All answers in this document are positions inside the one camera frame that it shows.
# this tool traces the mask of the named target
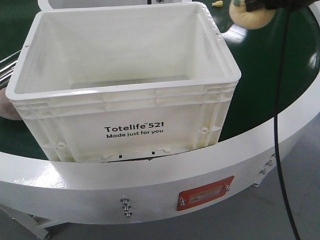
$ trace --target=green conveyor belt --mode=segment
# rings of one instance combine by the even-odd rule
[[[275,87],[284,30],[284,10],[258,30],[234,28],[229,17],[229,0],[221,8],[207,4],[217,26],[226,33],[242,77],[235,90],[220,141],[248,131],[273,116]],[[19,50],[39,11],[36,0],[0,1],[0,60]],[[309,9],[290,18],[280,109],[292,104],[310,86],[319,72],[319,26]],[[47,159],[22,121],[0,117],[0,151],[24,157]]]

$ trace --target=screw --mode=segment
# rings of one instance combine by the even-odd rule
[[[226,190],[227,192],[229,192],[230,191],[230,185],[225,186],[223,189]]]
[[[260,173],[263,174],[263,175],[266,175],[266,174],[267,174],[267,171],[266,171],[266,169],[263,169],[263,170],[261,170]]]

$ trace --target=bolt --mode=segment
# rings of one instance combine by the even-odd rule
[[[132,215],[132,212],[128,212],[128,211],[127,211],[127,212],[124,213],[124,215],[125,215],[127,218],[130,218],[131,215]]]
[[[125,205],[122,208],[124,209],[125,212],[129,212],[129,209],[131,208],[131,206]]]
[[[182,206],[182,207],[183,207],[183,206],[185,206],[185,205],[186,205],[186,200],[181,199],[179,203],[180,203],[180,206]]]
[[[230,191],[230,185],[225,186],[223,189],[226,190],[227,192],[229,192]]]
[[[120,202],[122,202],[122,205],[127,206],[127,205],[128,205],[128,202],[129,202],[129,199],[124,197],[124,198],[122,198],[122,199],[120,200]]]
[[[269,167],[271,167],[274,163],[272,162],[272,160],[269,160],[265,165],[268,165]]]
[[[263,170],[261,170],[260,173],[263,174],[263,175],[266,175],[266,174],[267,174],[267,171],[266,171],[266,169],[263,169]]]

